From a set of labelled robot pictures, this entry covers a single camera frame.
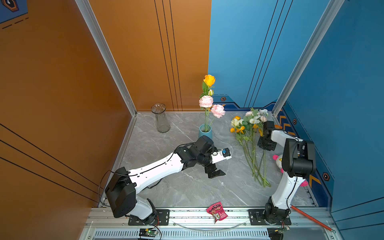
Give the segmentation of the yellow rose stem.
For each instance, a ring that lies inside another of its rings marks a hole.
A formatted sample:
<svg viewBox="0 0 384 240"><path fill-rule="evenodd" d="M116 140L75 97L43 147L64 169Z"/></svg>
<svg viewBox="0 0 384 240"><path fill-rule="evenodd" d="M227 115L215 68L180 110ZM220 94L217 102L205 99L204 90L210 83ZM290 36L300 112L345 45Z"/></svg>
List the yellow rose stem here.
<svg viewBox="0 0 384 240"><path fill-rule="evenodd" d="M200 98L204 95L209 95L213 97L214 91L212 89L213 85L216 82L216 78L212 75L205 75L202 83L203 93L200 95Z"/></svg>

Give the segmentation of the pink rose spray stem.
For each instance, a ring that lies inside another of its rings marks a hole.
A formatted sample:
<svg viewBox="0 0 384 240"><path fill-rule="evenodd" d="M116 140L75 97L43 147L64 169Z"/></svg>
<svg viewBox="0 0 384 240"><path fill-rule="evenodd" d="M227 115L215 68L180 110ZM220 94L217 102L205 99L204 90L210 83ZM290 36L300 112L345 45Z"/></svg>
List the pink rose spray stem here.
<svg viewBox="0 0 384 240"><path fill-rule="evenodd" d="M254 133L259 136L259 138L265 136L264 124L266 124L266 123L267 123L267 117L265 117L265 116L261 116L255 120L255 124L253 125L253 130L254 130ZM267 171L266 150L261 149L261 151L262 151L262 156L260 158L259 165L257 166L257 170L258 170L257 178L260 181L261 186L271 187L271 184L267 180L268 171Z"/></svg>

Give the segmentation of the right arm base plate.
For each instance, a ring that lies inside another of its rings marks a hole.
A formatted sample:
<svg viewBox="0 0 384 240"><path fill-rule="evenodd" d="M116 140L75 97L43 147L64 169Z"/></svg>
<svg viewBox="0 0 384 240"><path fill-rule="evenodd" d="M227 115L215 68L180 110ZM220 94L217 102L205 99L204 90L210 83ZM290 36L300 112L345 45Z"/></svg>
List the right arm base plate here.
<svg viewBox="0 0 384 240"><path fill-rule="evenodd" d="M252 226L290 226L292 224L290 216L286 214L271 213L267 215L264 209L249 209L248 214Z"/></svg>

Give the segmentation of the white flower stem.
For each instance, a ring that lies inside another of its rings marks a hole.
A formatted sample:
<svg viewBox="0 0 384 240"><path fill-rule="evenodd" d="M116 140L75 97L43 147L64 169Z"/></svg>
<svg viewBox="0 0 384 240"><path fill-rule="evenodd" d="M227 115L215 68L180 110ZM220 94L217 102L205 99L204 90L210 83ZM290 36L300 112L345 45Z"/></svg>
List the white flower stem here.
<svg viewBox="0 0 384 240"><path fill-rule="evenodd" d="M258 146L258 141L264 136L263 124L267 121L267 110L251 108L244 117L244 151L251 168L253 178L263 187L270 186L267 180L266 150Z"/></svg>

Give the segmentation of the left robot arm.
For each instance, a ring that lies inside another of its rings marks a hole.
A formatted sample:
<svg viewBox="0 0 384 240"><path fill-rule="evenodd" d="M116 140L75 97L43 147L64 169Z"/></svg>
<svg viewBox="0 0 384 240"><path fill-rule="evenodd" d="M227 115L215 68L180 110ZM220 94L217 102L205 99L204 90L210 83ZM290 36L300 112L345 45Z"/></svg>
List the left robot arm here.
<svg viewBox="0 0 384 240"><path fill-rule="evenodd" d="M129 171L124 167L117 169L105 188L114 218L133 216L145 225L159 223L155 205L138 195L142 190L195 165L203 166L210 179L224 176L216 164L231 157L230 149L218 149L212 139L202 136L195 142L177 146L172 153L152 164Z"/></svg>

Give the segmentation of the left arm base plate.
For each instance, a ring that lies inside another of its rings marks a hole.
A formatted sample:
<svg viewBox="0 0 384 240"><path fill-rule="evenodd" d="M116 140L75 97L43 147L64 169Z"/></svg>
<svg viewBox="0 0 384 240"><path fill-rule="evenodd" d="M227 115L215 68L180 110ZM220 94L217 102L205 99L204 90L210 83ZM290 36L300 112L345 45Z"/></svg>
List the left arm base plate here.
<svg viewBox="0 0 384 240"><path fill-rule="evenodd" d="M170 219L170 210L160 209L155 210L144 220L139 219L136 216L130 215L129 226L167 226Z"/></svg>

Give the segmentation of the teal cylindrical vase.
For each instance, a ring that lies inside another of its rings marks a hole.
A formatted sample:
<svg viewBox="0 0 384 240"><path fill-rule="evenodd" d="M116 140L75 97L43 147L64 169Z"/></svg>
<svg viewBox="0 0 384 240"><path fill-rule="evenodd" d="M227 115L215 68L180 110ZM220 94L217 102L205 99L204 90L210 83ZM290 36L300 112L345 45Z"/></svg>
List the teal cylindrical vase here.
<svg viewBox="0 0 384 240"><path fill-rule="evenodd" d="M206 136L211 140L213 139L212 127L210 125L202 124L199 127L199 138L202 136Z"/></svg>

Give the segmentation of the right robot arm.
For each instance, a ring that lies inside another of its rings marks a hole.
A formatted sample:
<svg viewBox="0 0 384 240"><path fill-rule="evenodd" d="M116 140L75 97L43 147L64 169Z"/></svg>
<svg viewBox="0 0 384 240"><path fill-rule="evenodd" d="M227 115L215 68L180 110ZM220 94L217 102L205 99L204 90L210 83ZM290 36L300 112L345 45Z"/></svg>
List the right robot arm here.
<svg viewBox="0 0 384 240"><path fill-rule="evenodd" d="M284 147L283 176L275 193L269 197L263 213L269 225L283 223L291 212L291 202L301 184L316 171L316 150L312 141L294 137L275 127L273 121L263 123L263 136L258 146L273 151L276 145Z"/></svg>

